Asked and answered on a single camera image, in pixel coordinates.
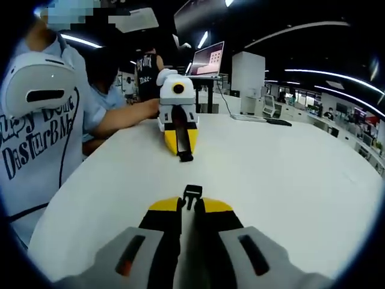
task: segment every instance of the laptop screen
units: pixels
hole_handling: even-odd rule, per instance
[[[189,75],[219,75],[224,42],[195,52]]]

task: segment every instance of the black strap buckle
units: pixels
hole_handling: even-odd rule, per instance
[[[179,156],[181,163],[186,163],[186,162],[192,161],[194,159],[191,151],[178,152],[177,156]]]
[[[191,210],[193,200],[199,200],[202,197],[203,187],[201,185],[187,185],[183,193],[182,207],[186,205],[186,198],[188,198],[187,210]]]

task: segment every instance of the black t-shirt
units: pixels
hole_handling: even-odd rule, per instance
[[[156,54],[148,53],[137,61],[138,90],[142,101],[159,98],[160,87],[156,85],[159,69],[156,57]]]

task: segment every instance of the chair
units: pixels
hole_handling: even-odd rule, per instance
[[[269,115],[269,117],[273,117],[276,112],[276,107],[274,105],[274,97],[272,95],[265,95],[263,97],[263,109],[262,112]]]

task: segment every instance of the monitor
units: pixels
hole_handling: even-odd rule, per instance
[[[339,104],[337,102],[336,111],[339,111],[340,113],[348,114],[348,107],[343,104]]]
[[[189,75],[218,76],[223,56],[224,42],[195,52]]]
[[[367,146],[372,146],[373,138],[367,134],[363,134],[363,143],[366,144]]]

